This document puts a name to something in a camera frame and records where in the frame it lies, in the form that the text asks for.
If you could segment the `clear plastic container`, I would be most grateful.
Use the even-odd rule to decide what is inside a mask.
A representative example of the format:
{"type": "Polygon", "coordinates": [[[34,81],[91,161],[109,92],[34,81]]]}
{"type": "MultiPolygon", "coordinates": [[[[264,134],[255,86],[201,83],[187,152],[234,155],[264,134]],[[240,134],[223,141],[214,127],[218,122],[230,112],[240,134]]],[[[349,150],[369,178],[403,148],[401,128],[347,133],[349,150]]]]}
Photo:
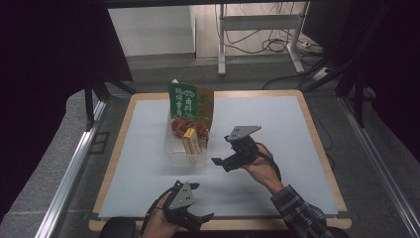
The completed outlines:
{"type": "Polygon", "coordinates": [[[168,157],[169,161],[174,166],[186,167],[186,166],[203,166],[208,161],[207,156],[207,140],[197,138],[202,150],[201,155],[187,155],[183,146],[182,137],[177,137],[170,127],[166,128],[165,141],[164,141],[164,152],[168,157]]]}

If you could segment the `green and red seasoning packet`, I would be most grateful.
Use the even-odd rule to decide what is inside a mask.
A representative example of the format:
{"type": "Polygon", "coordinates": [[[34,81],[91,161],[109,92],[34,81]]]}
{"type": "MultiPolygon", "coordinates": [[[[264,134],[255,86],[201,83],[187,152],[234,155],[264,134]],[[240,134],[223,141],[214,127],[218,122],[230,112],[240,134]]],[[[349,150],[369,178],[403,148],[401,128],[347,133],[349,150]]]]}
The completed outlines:
{"type": "Polygon", "coordinates": [[[214,112],[214,91],[187,83],[168,85],[170,127],[177,137],[194,128],[199,139],[208,139],[214,112]]]}

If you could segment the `black metal stand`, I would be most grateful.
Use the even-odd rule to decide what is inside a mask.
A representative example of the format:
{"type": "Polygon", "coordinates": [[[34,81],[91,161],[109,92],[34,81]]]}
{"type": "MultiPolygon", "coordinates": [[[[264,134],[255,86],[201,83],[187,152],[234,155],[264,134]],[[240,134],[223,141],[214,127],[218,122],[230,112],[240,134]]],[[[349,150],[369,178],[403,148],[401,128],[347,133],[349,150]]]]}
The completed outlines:
{"type": "Polygon", "coordinates": [[[355,59],[350,59],[337,69],[329,72],[326,76],[315,81],[312,84],[304,86],[301,91],[309,92],[316,88],[324,85],[325,83],[333,80],[334,78],[341,77],[338,85],[336,86],[335,92],[339,97],[347,96],[351,89],[354,88],[354,118],[357,123],[363,128],[365,126],[363,121],[363,103],[364,103],[364,83],[360,76],[358,69],[358,62],[355,59]]]}
{"type": "Polygon", "coordinates": [[[96,76],[87,76],[85,79],[85,85],[84,85],[85,110],[86,110],[86,116],[87,116],[87,124],[86,124],[87,131],[90,131],[93,128],[94,121],[95,121],[94,108],[93,108],[93,94],[95,94],[96,97],[101,102],[106,102],[111,96],[111,93],[106,86],[107,82],[113,84],[114,86],[122,89],[125,92],[128,92],[129,94],[137,93],[137,90],[134,89],[133,87],[117,79],[114,79],[110,76],[107,76],[104,73],[99,73],[96,76]]]}

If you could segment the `person's right hand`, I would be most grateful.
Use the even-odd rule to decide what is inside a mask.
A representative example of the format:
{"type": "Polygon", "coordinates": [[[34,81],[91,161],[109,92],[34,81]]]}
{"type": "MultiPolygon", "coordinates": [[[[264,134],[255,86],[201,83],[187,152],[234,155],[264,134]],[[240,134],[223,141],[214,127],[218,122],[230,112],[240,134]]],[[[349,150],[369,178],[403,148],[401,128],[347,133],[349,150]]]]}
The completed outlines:
{"type": "Polygon", "coordinates": [[[272,157],[272,153],[263,144],[258,144],[262,157],[258,156],[250,164],[244,165],[250,176],[258,183],[263,185],[272,195],[275,195],[284,189],[274,167],[264,157],[272,157]]]}

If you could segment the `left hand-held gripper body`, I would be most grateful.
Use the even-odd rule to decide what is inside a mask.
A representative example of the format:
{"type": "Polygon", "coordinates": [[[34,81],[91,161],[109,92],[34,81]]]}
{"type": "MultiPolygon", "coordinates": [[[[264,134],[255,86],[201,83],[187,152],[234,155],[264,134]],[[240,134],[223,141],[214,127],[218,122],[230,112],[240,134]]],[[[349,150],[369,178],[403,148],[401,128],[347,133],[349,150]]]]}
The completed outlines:
{"type": "Polygon", "coordinates": [[[163,212],[166,220],[193,231],[193,215],[188,208],[195,202],[189,182],[177,180],[169,190],[170,194],[163,205],[163,212]]]}

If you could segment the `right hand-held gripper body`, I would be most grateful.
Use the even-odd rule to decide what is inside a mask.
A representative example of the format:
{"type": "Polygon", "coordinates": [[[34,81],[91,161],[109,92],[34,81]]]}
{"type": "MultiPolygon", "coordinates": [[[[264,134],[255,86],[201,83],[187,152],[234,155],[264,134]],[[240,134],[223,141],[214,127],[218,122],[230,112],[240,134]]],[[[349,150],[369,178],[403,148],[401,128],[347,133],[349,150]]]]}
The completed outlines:
{"type": "Polygon", "coordinates": [[[235,126],[230,135],[225,137],[235,154],[225,160],[226,165],[246,165],[256,159],[258,146],[251,137],[261,126],[235,126]]]}

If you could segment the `white power strip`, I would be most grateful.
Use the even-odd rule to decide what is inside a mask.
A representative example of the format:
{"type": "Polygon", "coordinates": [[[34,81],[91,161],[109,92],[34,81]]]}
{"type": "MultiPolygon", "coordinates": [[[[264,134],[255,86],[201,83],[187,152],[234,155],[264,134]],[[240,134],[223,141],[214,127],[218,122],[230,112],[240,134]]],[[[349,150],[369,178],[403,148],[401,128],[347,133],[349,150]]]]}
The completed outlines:
{"type": "Polygon", "coordinates": [[[313,79],[318,81],[329,74],[331,70],[328,67],[322,67],[318,72],[313,75],[313,79]]]}
{"type": "Polygon", "coordinates": [[[312,55],[323,55],[324,50],[322,47],[318,46],[317,44],[312,44],[309,42],[303,42],[298,45],[298,49],[306,54],[312,55]]]}

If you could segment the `white metal desk frame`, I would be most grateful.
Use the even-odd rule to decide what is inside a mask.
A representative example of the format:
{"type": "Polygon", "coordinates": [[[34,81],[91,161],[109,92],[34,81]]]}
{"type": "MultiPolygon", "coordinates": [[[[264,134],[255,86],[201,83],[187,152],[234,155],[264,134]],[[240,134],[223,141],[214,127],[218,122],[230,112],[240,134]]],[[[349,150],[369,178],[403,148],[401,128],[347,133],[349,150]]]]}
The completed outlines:
{"type": "Polygon", "coordinates": [[[298,14],[274,14],[229,16],[225,14],[226,4],[220,5],[219,14],[219,50],[218,74],[226,74],[225,33],[227,31],[252,31],[252,30],[293,30],[293,38],[286,44],[286,49],[298,74],[304,72],[304,67],[297,55],[297,42],[303,27],[309,1],[306,1],[298,14]]]}

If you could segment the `aluminium frame rail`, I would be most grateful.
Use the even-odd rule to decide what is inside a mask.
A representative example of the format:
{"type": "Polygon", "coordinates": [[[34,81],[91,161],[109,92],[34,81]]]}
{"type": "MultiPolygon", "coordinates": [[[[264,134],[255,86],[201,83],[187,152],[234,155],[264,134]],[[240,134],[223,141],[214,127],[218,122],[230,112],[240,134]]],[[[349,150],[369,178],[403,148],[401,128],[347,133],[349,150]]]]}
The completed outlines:
{"type": "Polygon", "coordinates": [[[393,202],[402,222],[406,226],[411,238],[420,238],[420,219],[415,213],[408,198],[403,193],[391,172],[387,168],[382,156],[379,154],[376,146],[371,140],[368,131],[360,125],[355,117],[355,109],[352,104],[343,98],[339,98],[339,102],[344,108],[345,114],[354,129],[356,136],[364,148],[368,159],[372,163],[379,179],[381,180],[386,192],[393,202]]]}
{"type": "Polygon", "coordinates": [[[82,134],[63,175],[63,178],[52,199],[52,203],[46,212],[46,215],[38,229],[37,234],[35,235],[35,238],[51,238],[60,218],[61,212],[63,211],[63,208],[66,204],[68,196],[70,195],[74,182],[77,179],[80,168],[83,165],[84,159],[88,153],[88,149],[96,133],[99,121],[106,108],[106,105],[107,103],[103,101],[99,101],[96,104],[93,110],[92,128],[82,134]]]}

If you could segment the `person's left hand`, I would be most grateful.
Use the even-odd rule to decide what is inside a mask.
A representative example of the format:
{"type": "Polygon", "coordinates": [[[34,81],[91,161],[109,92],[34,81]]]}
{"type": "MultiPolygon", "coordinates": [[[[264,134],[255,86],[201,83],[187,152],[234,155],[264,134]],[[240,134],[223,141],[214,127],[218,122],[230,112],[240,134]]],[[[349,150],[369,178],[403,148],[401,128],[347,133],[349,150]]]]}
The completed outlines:
{"type": "Polygon", "coordinates": [[[149,222],[141,235],[142,238],[172,238],[178,231],[179,226],[168,222],[164,216],[162,206],[167,198],[168,194],[163,196],[155,205],[149,217],[149,222]]]}

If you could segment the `black curtain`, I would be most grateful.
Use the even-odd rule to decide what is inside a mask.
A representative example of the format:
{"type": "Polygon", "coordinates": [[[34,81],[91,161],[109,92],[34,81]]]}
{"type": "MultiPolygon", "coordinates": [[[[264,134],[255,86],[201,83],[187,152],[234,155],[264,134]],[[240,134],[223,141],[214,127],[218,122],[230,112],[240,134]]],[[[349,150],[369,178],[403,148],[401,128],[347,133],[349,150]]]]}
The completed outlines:
{"type": "Polygon", "coordinates": [[[373,109],[420,162],[420,0],[313,0],[303,34],[350,64],[337,94],[372,89],[373,109]]]}
{"type": "Polygon", "coordinates": [[[106,7],[0,0],[0,222],[88,80],[131,72],[106,7]]]}

